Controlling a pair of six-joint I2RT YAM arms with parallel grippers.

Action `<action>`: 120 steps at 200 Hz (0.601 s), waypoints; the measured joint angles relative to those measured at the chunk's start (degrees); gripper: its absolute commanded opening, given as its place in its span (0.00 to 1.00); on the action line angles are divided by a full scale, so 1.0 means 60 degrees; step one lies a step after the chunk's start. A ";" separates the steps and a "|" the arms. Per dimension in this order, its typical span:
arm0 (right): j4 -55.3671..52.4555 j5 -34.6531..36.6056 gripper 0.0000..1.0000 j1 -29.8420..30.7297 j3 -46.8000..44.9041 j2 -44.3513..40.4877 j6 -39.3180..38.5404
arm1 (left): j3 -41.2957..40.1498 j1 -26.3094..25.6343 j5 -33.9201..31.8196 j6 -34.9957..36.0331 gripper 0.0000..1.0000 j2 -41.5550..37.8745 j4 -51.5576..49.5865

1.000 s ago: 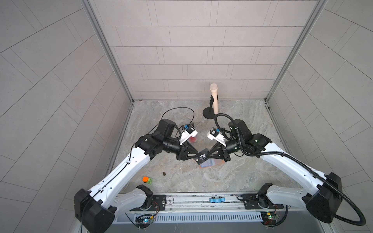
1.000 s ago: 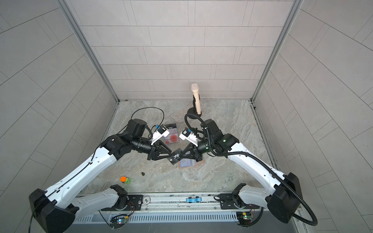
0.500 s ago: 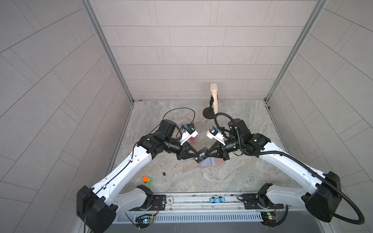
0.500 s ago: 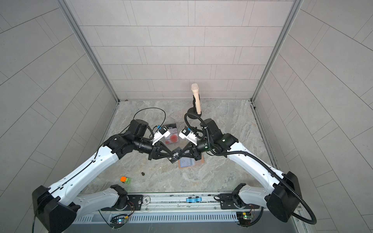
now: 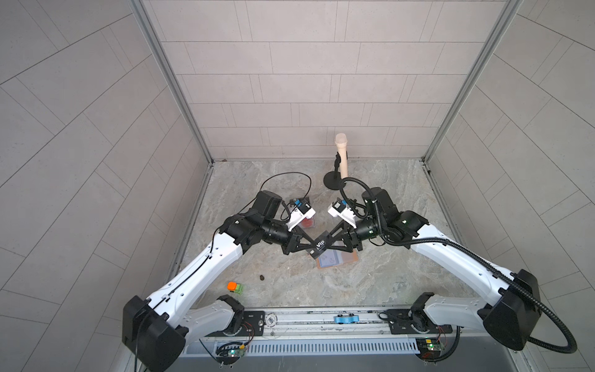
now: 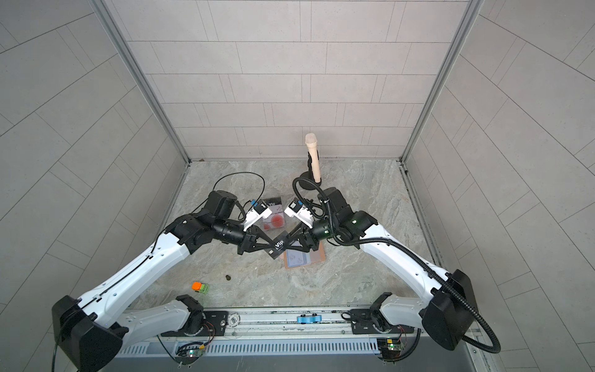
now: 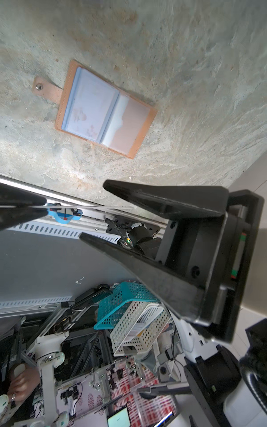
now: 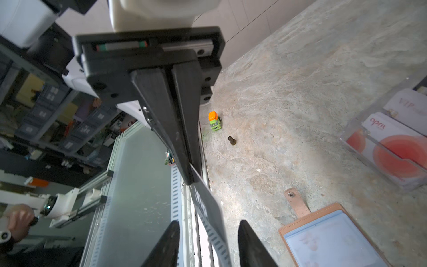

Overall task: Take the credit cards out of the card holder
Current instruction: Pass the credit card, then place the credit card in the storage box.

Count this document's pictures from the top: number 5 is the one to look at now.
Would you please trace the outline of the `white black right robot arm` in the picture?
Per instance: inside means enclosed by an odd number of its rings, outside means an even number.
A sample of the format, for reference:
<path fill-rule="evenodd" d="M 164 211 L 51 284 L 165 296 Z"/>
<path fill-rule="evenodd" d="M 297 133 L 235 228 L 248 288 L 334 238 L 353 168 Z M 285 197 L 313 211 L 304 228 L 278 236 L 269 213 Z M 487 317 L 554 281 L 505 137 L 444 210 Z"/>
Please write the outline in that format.
<path fill-rule="evenodd" d="M 331 216 L 341 218 L 340 238 L 348 248 L 359 249 L 365 240 L 379 237 L 389 246 L 402 246 L 433 260 L 478 295 L 458 299 L 433 292 L 421 294 L 409 311 L 415 330 L 426 332 L 430 324 L 485 330 L 512 350 L 539 343 L 531 333 L 545 315 L 545 305 L 531 273 L 514 273 L 483 259 L 448 239 L 418 213 L 399 211 L 382 188 L 366 190 L 362 197 L 363 217 L 356 215 L 356 203 L 346 197 L 328 208 Z"/>

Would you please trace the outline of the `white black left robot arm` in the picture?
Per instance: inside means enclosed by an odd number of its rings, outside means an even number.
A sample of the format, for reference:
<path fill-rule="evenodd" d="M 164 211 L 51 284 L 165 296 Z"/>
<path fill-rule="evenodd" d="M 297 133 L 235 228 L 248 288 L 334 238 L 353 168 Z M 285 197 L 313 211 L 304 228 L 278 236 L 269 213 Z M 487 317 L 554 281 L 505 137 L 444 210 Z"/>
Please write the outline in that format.
<path fill-rule="evenodd" d="M 135 295 L 128 300 L 122 311 L 122 342 L 133 354 L 136 366 L 165 371 L 181 355 L 187 339 L 241 328 L 244 308 L 228 295 L 199 310 L 191 307 L 251 246 L 277 244 L 284 254 L 301 249 L 305 234 L 299 225 L 315 211 L 307 199 L 299 198 L 285 222 L 275 218 L 282 203 L 274 192 L 258 192 L 248 211 L 228 217 L 183 271 L 147 298 Z"/>

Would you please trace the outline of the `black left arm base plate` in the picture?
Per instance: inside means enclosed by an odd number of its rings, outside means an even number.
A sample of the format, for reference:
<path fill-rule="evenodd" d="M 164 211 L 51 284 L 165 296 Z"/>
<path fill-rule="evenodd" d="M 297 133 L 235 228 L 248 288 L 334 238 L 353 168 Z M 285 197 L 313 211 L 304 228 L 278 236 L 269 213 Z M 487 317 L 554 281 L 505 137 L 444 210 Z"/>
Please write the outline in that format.
<path fill-rule="evenodd" d="M 263 336 L 265 325 L 265 312 L 245 311 L 240 328 L 234 333 L 232 330 L 210 333 L 208 337 L 249 337 Z"/>

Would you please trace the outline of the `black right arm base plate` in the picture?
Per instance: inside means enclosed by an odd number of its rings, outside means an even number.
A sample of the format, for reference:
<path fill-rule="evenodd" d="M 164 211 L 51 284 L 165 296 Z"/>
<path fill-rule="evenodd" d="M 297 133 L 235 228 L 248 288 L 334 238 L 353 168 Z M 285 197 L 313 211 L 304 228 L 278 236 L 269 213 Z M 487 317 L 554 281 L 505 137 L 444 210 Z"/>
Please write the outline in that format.
<path fill-rule="evenodd" d="M 435 325 L 423 311 L 410 309 L 387 309 L 378 314 L 379 319 L 387 322 L 390 333 L 396 334 L 450 334 L 450 325 Z"/>

